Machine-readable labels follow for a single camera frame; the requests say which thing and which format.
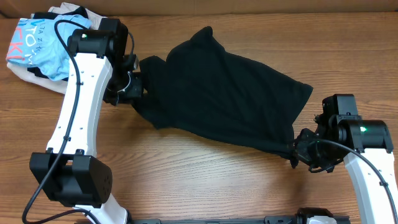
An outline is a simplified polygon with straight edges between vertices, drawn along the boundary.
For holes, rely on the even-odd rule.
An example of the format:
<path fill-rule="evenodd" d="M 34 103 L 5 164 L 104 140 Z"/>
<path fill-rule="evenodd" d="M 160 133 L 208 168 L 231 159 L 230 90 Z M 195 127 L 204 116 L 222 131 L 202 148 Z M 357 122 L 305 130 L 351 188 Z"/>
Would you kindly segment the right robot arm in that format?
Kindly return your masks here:
<path fill-rule="evenodd" d="M 311 173 L 330 173 L 344 164 L 353 183 L 362 223 L 397 223 L 394 146 L 387 124 L 365 120 L 352 94 L 322 101 L 316 131 L 301 130 L 293 141 L 294 161 Z"/>

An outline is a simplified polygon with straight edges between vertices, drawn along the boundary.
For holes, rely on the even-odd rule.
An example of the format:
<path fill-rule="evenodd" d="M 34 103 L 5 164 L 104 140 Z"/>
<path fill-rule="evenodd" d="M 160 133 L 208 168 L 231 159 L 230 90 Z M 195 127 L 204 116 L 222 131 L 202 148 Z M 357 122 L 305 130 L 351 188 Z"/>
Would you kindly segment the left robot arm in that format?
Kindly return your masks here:
<path fill-rule="evenodd" d="M 119 19 L 104 18 L 97 29 L 78 26 L 62 42 L 70 58 L 62 109 L 46 151 L 29 161 L 38 192 L 92 223 L 132 222 L 112 195 L 111 169 L 96 150 L 102 104 L 131 104 L 143 94 L 137 56 L 125 52 L 132 39 Z"/>

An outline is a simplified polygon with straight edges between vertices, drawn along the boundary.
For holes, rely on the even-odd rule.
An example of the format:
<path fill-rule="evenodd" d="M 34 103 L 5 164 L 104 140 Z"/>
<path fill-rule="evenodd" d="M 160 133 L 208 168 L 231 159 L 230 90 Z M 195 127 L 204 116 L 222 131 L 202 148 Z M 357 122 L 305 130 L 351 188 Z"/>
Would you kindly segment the black t-shirt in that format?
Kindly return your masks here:
<path fill-rule="evenodd" d="M 313 88 L 225 51 L 211 27 L 140 68 L 146 93 L 133 108 L 155 128 L 292 157 L 293 123 Z"/>

